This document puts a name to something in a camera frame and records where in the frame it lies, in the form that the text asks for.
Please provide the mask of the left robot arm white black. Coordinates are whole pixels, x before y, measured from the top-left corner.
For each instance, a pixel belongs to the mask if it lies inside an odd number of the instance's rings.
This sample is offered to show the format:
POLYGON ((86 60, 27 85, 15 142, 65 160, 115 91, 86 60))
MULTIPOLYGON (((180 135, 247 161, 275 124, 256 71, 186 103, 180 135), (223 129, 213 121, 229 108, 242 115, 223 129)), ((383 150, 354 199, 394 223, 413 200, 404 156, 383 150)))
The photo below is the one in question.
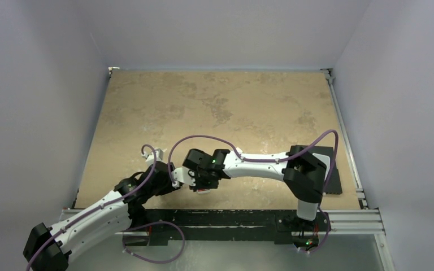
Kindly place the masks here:
POLYGON ((143 207, 153 196, 166 195, 182 187, 187 171, 162 161, 152 162, 144 172, 122 179, 98 202, 52 226, 43 223, 30 232, 23 256, 27 270, 66 270, 83 252, 116 234, 150 231, 172 222, 152 221, 143 207))

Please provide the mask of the white red remote control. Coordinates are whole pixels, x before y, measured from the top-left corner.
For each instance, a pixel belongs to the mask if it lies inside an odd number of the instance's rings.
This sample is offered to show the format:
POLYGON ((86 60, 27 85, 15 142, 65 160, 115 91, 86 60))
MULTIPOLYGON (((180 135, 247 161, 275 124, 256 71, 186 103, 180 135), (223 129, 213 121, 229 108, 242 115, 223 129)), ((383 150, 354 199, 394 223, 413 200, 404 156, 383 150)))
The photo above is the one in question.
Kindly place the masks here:
POLYGON ((210 189, 199 189, 197 190, 198 194, 207 194, 210 192, 210 189))

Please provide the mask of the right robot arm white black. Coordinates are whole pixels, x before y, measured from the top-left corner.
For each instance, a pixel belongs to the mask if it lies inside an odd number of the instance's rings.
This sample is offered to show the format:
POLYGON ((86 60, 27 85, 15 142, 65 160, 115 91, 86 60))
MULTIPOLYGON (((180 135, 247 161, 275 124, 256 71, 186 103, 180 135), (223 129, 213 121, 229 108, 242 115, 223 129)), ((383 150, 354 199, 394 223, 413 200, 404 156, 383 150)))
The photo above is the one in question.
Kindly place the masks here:
POLYGON ((329 175, 328 155, 305 152, 295 145, 288 152, 277 154, 245 154, 240 149, 217 149, 209 155, 199 149, 189 150, 181 167, 172 170, 173 184, 187 184, 193 191, 217 189, 221 179, 239 177, 268 178, 282 181, 298 200, 294 215, 296 225, 307 230, 316 224, 317 210, 322 202, 324 185, 329 175))

